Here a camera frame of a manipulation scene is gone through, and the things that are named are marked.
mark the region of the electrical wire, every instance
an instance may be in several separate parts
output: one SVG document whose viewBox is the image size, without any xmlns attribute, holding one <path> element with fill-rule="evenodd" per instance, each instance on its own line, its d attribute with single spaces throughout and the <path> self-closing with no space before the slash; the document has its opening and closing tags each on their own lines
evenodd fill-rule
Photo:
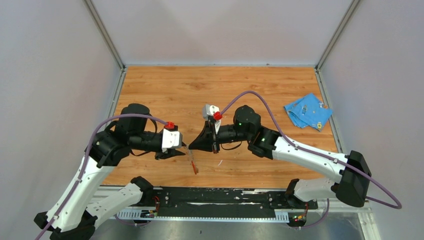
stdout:
<svg viewBox="0 0 424 240">
<path fill-rule="evenodd" d="M 159 207 L 161 206 L 161 200 L 158 196 L 154 196 L 154 206 L 156 207 L 156 212 L 159 213 Z"/>
<path fill-rule="evenodd" d="M 306 217 L 306 214 L 308 214 L 308 209 L 309 209 L 309 204 L 306 202 L 305 203 L 305 212 L 301 216 L 305 216 Z"/>
<path fill-rule="evenodd" d="M 100 130 L 100 128 L 103 125 L 107 124 L 108 122 L 110 122 L 112 120 L 115 120 L 115 119 L 121 119 L 121 118 L 145 118 L 145 119 L 154 120 L 154 121 L 159 122 L 159 123 L 161 123 L 163 125 L 167 125 L 168 124 L 166 121 L 161 120 L 161 119 L 159 119 L 157 117 L 150 116 L 150 115 L 145 115 L 145 114 L 138 114 L 138 113 L 120 114 L 120 115 L 108 117 L 107 119 L 103 120 L 94 129 L 93 133 L 91 134 L 90 139 L 88 140 L 88 145 L 87 145 L 87 149 L 85 151 L 84 160 L 82 161 L 81 171 L 79 172 L 79 174 L 77 176 L 77 180 L 73 183 L 73 185 L 72 185 L 69 193 L 66 195 L 66 197 L 63 200 L 63 202 L 57 208 L 56 212 L 53 214 L 53 217 L 50 219 L 50 221 L 48 221 L 48 223 L 46 224 L 46 226 L 37 235 L 37 237 L 35 238 L 35 240 L 39 240 L 43 236 L 43 234 L 47 231 L 47 229 L 49 229 L 50 226 L 55 222 L 55 220 L 57 219 L 57 217 L 61 213 L 62 209 L 65 207 L 65 205 L 68 203 L 69 199 L 72 197 L 72 195 L 74 194 L 75 190 L 77 189 L 78 184 L 80 183 L 79 179 L 82 179 L 82 177 L 84 175 L 84 171 L 87 168 L 87 164 L 89 163 L 90 150 L 93 147 L 93 141 L 94 141 L 94 138 L 95 138 L 97 132 Z"/>
<path fill-rule="evenodd" d="M 150 138 L 150 140 L 152 140 L 155 136 L 156 136 L 156 134 L 158 134 L 158 124 L 156 124 L 156 121 L 155 120 L 152 120 L 152 119 L 150 119 L 150 121 L 153 123 L 153 125 L 154 125 L 154 134 L 153 134 L 153 136 Z"/>
<path fill-rule="evenodd" d="M 330 211 L 330 199 L 327 198 L 327 208 L 325 209 L 324 215 L 322 215 L 322 217 L 318 221 L 316 221 L 316 222 L 314 222 L 310 225 L 306 225 L 306 226 L 302 226 L 302 227 L 293 226 L 293 227 L 289 227 L 289 228 L 290 229 L 296 229 L 296 230 L 313 228 L 316 225 L 322 223 L 324 221 L 324 219 L 326 219 L 326 217 L 329 215 L 329 211 Z"/>
<path fill-rule="evenodd" d="M 133 150 L 131 149 L 130 151 L 129 151 L 129 153 L 131 154 L 131 155 L 133 155 L 133 156 L 135 156 L 135 157 L 140 157 L 140 156 L 143 156 L 143 155 L 145 155 L 145 154 L 148 154 L 148 153 L 150 153 L 150 151 L 144 151 L 144 152 L 142 152 L 142 153 L 140 153 L 140 154 L 134 154 L 134 152 L 133 152 Z"/>
<path fill-rule="evenodd" d="M 371 201 L 374 201 L 374 202 L 376 202 L 376 203 L 379 203 L 379 204 L 382 204 L 382 205 L 385 205 L 385 206 L 387 206 L 387 207 L 390 207 L 390 208 L 394 208 L 394 209 L 401 209 L 402 208 L 402 204 L 401 204 L 401 202 L 395 197 L 395 195 L 393 195 L 393 193 L 391 193 L 389 190 L 387 190 L 387 188 L 385 188 L 383 185 L 381 185 L 378 181 L 376 181 L 374 178 L 372 178 L 372 177 L 370 177 L 370 176 L 368 176 L 368 174 L 365 174 L 364 172 L 362 172 L 361 170 L 359 170 L 358 168 L 356 168 L 356 167 L 354 167 L 354 166 L 352 166 L 352 165 L 350 165 L 350 164 L 348 164 L 348 163 L 346 163 L 346 162 L 343 162 L 343 161 L 340 161 L 340 160 L 338 160 L 337 158 L 334 158 L 334 157 L 332 157 L 332 156 L 330 156 L 330 155 L 326 155 L 326 154 L 323 154 L 323 153 L 321 153 L 321 152 L 317 152 L 317 151 L 314 151 L 314 150 L 311 150 L 311 149 L 308 149 L 308 148 L 305 148 L 305 147 L 302 147 L 302 146 L 298 146 L 298 145 L 296 145 L 294 142 L 292 142 L 285 134 L 284 134 L 284 132 L 283 132 L 283 130 L 281 130 L 281 128 L 280 128 L 280 126 L 278 125 L 278 123 L 277 123 L 277 120 L 276 120 L 276 118 L 274 117 L 274 115 L 273 115 L 273 112 L 271 111 L 271 109 L 270 109 L 270 107 L 268 106 L 268 104 L 267 104 L 267 102 L 264 100 L 264 98 L 261 96 L 261 95 L 259 95 L 257 92 L 255 92 L 255 91 L 244 91 L 244 92 L 242 92 L 242 93 L 240 93 L 238 96 L 236 96 L 223 110 L 222 110 L 222 112 L 221 112 L 221 115 L 223 115 L 230 107 L 231 107 L 231 105 L 233 105 L 239 98 L 241 98 L 243 95 L 246 95 L 246 94 L 253 94 L 253 95 L 255 95 L 255 96 L 257 96 L 261 101 L 262 101 L 262 103 L 265 105 L 265 107 L 266 107 L 266 110 L 268 111 L 268 113 L 269 113 L 269 115 L 271 116 L 271 119 L 272 119 L 272 122 L 274 123 L 274 125 L 275 125 L 275 127 L 278 129 L 278 132 L 280 133 L 280 135 L 284 138 L 284 140 L 288 143 L 288 144 L 290 144 L 291 146 L 293 146 L 293 147 L 295 147 L 295 148 L 297 148 L 297 149 L 299 149 L 299 150 L 302 150 L 302 151 L 304 151 L 304 152 L 307 152 L 307 153 L 310 153 L 310 154 L 314 154 L 314 155 L 317 155 L 317 156 L 320 156 L 320 157 L 323 157 L 323 158 L 326 158 L 326 159 L 328 159 L 328 160 L 330 160 L 330 161 L 333 161 L 333 162 L 335 162 L 336 164 L 341 164 L 341 165 L 343 165 L 343 166 L 345 166 L 345 167 L 347 167 L 347 168 L 349 168 L 349 169 L 351 169 L 351 170 L 353 170 L 353 171 L 355 171 L 355 172 L 357 172 L 358 174 L 360 174 L 361 176 L 363 176 L 364 178 L 366 178 L 367 180 L 369 180 L 370 182 L 372 182 L 373 184 L 375 184 L 378 188 L 380 188 L 385 194 L 387 194 L 397 205 L 393 205 L 393 204 L 390 204 L 390 203 L 388 203 L 388 202 L 385 202 L 385 201 L 382 201 L 382 200 L 379 200 L 379 199 L 375 199 L 375 198 L 373 198 L 373 197 L 369 197 L 369 196 L 367 196 L 366 198 L 368 199 L 368 200 L 371 200 Z"/>
<path fill-rule="evenodd" d="M 230 151 L 230 150 L 234 150 L 234 149 L 237 149 L 238 147 L 240 147 L 241 145 L 242 145 L 242 141 L 237 145 L 237 146 L 233 146 L 233 147 L 230 147 L 230 148 L 224 148 L 223 147 L 223 145 L 221 144 L 221 148 L 223 149 L 223 150 L 226 150 L 226 151 Z"/>
</svg>

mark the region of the cable connector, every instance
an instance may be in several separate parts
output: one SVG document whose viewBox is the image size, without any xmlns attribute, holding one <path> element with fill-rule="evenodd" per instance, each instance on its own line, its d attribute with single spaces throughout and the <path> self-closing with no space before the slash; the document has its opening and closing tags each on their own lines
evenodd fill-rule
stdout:
<svg viewBox="0 0 424 240">
<path fill-rule="evenodd" d="M 217 121 L 221 120 L 222 118 L 223 118 L 223 116 L 221 115 L 221 113 L 219 111 L 217 111 L 213 114 L 213 119 L 215 119 Z"/>
<path fill-rule="evenodd" d="M 166 128 L 166 129 L 174 129 L 175 128 L 175 124 L 173 123 L 173 122 L 171 122 L 171 121 L 167 121 L 167 125 L 165 125 L 165 127 L 164 128 Z"/>
</svg>

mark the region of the blue towel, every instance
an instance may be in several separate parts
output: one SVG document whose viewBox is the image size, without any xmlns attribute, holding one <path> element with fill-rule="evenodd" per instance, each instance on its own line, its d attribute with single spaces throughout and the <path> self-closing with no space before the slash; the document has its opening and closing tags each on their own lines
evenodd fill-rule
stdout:
<svg viewBox="0 0 424 240">
<path fill-rule="evenodd" d="M 318 131 L 324 128 L 333 113 L 313 93 L 287 104 L 284 109 L 295 126 L 311 126 Z"/>
</svg>

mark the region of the aluminum frame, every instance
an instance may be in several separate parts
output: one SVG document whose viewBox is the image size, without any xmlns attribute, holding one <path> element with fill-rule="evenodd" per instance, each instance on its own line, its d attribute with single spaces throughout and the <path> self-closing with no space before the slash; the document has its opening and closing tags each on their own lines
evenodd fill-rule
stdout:
<svg viewBox="0 0 424 240">
<path fill-rule="evenodd" d="M 88 12 L 90 13 L 94 23 L 96 24 L 101 36 L 103 37 L 107 47 L 110 50 L 110 53 L 112 54 L 116 64 L 119 66 L 119 68 L 121 69 L 121 74 L 120 77 L 116 83 L 116 89 L 111 101 L 111 105 L 110 105 L 110 109 L 109 109 L 109 113 L 108 116 L 113 116 L 116 110 L 116 106 L 118 103 L 118 99 L 119 96 L 121 94 L 121 90 L 124 84 L 124 80 L 126 77 L 126 73 L 128 70 L 128 66 L 144 66 L 144 65 L 137 65 L 137 64 L 124 64 L 118 50 L 116 49 L 115 45 L 112 42 L 111 37 L 109 36 L 96 8 L 95 5 L 93 4 L 92 0 L 83 0 L 83 2 L 85 3 L 85 6 L 87 7 Z M 331 106 L 331 101 L 329 100 L 329 97 L 327 95 L 327 88 L 325 85 L 325 81 L 322 78 L 321 75 L 321 69 L 324 66 L 328 56 L 330 55 L 331 51 L 333 50 L 334 46 L 336 45 L 339 37 L 341 36 L 341 34 L 343 33 L 345 27 L 347 26 L 347 24 L 349 23 L 350 19 L 352 18 L 352 16 L 354 15 L 356 9 L 358 8 L 359 4 L 361 3 L 361 0 L 352 0 L 348 10 L 346 11 L 345 15 L 343 16 L 343 18 L 341 19 L 336 31 L 334 32 L 331 40 L 329 41 L 327 47 L 325 48 L 321 58 L 319 59 L 318 63 L 316 65 L 268 65 L 268 64 L 260 64 L 260 65 L 255 65 L 255 64 L 236 64 L 236 65 L 227 65 L 227 64 L 220 64 L 220 65 L 216 65 L 216 64 L 210 64 L 209 66 L 241 66 L 241 67 L 314 67 L 315 70 L 315 76 L 316 76 L 316 80 L 323 98 L 323 102 L 327 105 L 327 106 Z M 204 64 L 202 65 L 197 65 L 197 64 L 176 64 L 176 66 L 204 66 Z M 344 147 L 344 144 L 340 138 L 340 135 L 338 133 L 338 125 L 337 125 L 337 121 L 334 118 L 334 116 L 331 116 L 329 119 L 329 124 L 331 127 L 331 130 L 333 132 L 333 136 L 334 136 L 334 141 L 337 147 L 337 150 L 339 152 L 343 152 L 343 149 L 346 149 Z M 118 191 L 121 187 L 120 186 L 105 186 L 105 185 L 101 185 L 96 194 L 93 196 L 93 200 L 95 200 L 96 198 L 102 198 L 105 195 L 111 194 L 115 191 Z M 318 204 L 320 206 L 325 205 L 325 202 L 320 202 L 318 201 Z M 362 227 L 362 232 L 364 234 L 365 240 L 380 240 L 380 234 L 379 231 L 377 229 L 377 225 L 375 223 L 374 220 L 374 214 L 372 213 L 372 210 L 370 208 L 369 203 L 365 203 L 365 206 L 363 208 L 356 208 L 356 207 L 351 207 L 351 206 L 347 206 L 345 204 L 343 204 L 342 202 L 338 201 L 337 199 L 332 199 L 331 200 L 331 204 L 330 204 L 330 209 L 329 212 L 331 213 L 357 213 L 359 219 L 360 219 L 360 225 Z"/>
</svg>

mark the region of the white bracket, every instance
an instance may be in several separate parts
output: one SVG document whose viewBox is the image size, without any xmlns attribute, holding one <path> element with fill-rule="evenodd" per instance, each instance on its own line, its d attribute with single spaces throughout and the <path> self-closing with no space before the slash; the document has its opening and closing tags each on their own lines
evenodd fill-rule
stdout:
<svg viewBox="0 0 424 240">
<path fill-rule="evenodd" d="M 94 223 L 97 229 L 102 223 L 122 209 L 140 202 L 142 196 L 143 192 L 137 185 L 128 183 L 125 187 L 105 199 L 89 204 L 86 210 L 91 216 L 97 217 Z"/>
<path fill-rule="evenodd" d="M 201 114 L 202 114 L 202 116 L 203 116 L 203 118 L 205 119 L 205 120 L 208 120 L 209 119 L 209 116 L 214 116 L 214 114 L 216 113 L 216 112 L 219 112 L 220 111 L 220 108 L 219 107 L 217 107 L 217 106 L 215 106 L 215 105 L 209 105 L 209 104 L 206 104 L 203 108 L 202 108 L 202 110 L 201 110 Z M 221 120 L 217 120 L 216 122 L 215 122 L 215 133 L 218 133 L 218 131 L 220 130 L 220 126 L 221 126 Z"/>
<path fill-rule="evenodd" d="M 179 149 L 183 146 L 183 135 L 179 131 L 169 131 L 163 129 L 162 132 L 162 152 L 168 149 Z"/>
</svg>

